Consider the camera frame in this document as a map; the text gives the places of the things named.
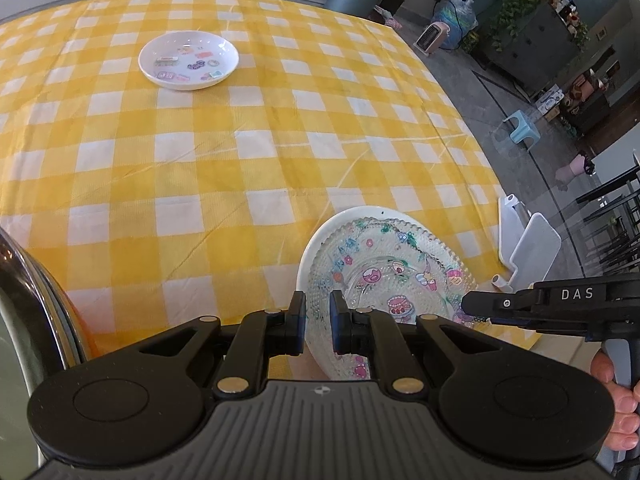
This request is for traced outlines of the right human hand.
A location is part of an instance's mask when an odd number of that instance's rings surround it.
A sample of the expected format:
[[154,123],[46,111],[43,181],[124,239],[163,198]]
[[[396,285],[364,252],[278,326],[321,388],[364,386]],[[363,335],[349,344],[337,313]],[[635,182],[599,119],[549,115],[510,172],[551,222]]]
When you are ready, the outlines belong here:
[[591,361],[590,374],[608,390],[615,408],[613,426],[604,445],[615,452],[631,451],[639,443],[639,384],[632,389],[621,386],[615,381],[614,372],[612,360],[599,350]]

